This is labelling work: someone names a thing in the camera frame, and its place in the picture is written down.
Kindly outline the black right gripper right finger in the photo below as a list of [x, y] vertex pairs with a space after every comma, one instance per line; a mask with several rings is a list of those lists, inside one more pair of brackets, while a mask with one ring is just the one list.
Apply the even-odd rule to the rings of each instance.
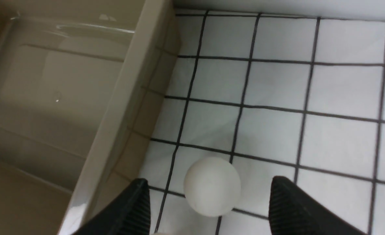
[[284, 176], [272, 179], [268, 219], [273, 235], [364, 235]]

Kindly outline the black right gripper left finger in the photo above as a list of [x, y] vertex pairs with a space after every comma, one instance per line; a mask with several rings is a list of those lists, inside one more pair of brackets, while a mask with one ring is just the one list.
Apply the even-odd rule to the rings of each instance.
[[144, 178], [133, 180], [109, 205], [75, 235], [149, 235], [150, 190]]

